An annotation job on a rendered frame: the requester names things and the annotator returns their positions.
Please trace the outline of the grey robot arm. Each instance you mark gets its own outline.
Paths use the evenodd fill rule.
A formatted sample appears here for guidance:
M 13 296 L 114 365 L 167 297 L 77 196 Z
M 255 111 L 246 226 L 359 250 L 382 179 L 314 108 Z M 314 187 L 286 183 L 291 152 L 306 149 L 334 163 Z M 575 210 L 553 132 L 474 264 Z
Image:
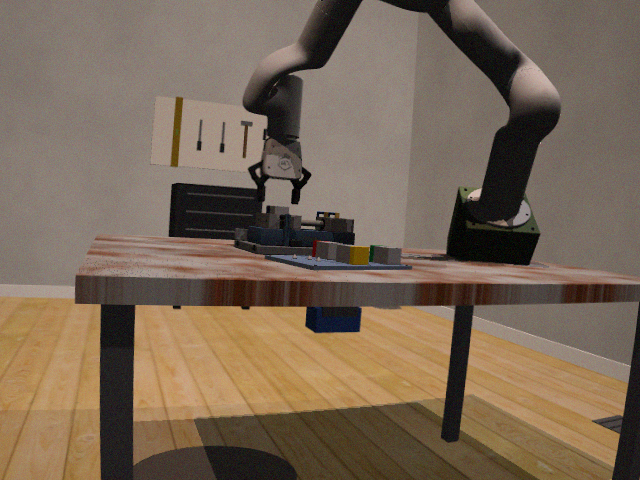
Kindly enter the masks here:
M 322 68 L 362 1 L 318 0 L 297 42 L 273 52 L 257 66 L 245 89 L 243 106 L 248 112 L 267 116 L 268 137 L 299 138 L 304 81 L 290 73 Z M 493 227 L 525 225 L 531 210 L 524 193 L 537 149 L 561 113 L 556 88 L 474 0 L 380 1 L 428 13 L 506 101 L 509 120 L 495 134 L 482 194 L 481 189 L 471 192 L 466 206 L 473 217 Z

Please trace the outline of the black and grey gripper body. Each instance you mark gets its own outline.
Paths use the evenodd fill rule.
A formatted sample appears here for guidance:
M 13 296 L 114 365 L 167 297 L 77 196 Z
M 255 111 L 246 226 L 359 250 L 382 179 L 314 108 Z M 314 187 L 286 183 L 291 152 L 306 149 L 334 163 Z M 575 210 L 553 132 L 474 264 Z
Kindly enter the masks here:
M 302 176 L 301 143 L 294 138 L 268 137 L 264 143 L 261 161 L 264 174 L 269 179 L 299 180 Z

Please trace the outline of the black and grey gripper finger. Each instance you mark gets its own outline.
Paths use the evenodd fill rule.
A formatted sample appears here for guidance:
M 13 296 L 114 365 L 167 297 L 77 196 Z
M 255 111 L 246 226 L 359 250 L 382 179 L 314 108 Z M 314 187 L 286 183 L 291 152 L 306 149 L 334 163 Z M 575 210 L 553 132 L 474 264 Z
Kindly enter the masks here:
M 304 167 L 302 167 L 302 174 L 304 175 L 304 177 L 301 181 L 290 180 L 292 185 L 294 186 L 294 189 L 292 189 L 291 204 L 298 204 L 298 201 L 300 201 L 300 190 L 303 188 L 303 186 L 307 183 L 307 181 L 311 177 L 311 173 L 307 171 Z
M 256 183 L 257 185 L 257 198 L 258 198 L 258 202 L 264 202 L 265 201 L 265 190 L 266 187 L 264 186 L 264 183 L 269 179 L 269 177 L 267 177 L 264 173 L 263 175 L 259 178 L 258 175 L 256 174 L 256 169 L 260 168 L 263 166 L 263 161 L 258 162 L 252 166 L 250 166 L 248 168 L 248 171 L 251 175 L 251 178 L 253 179 L 253 181 Z M 264 177 L 263 177 L 264 176 Z

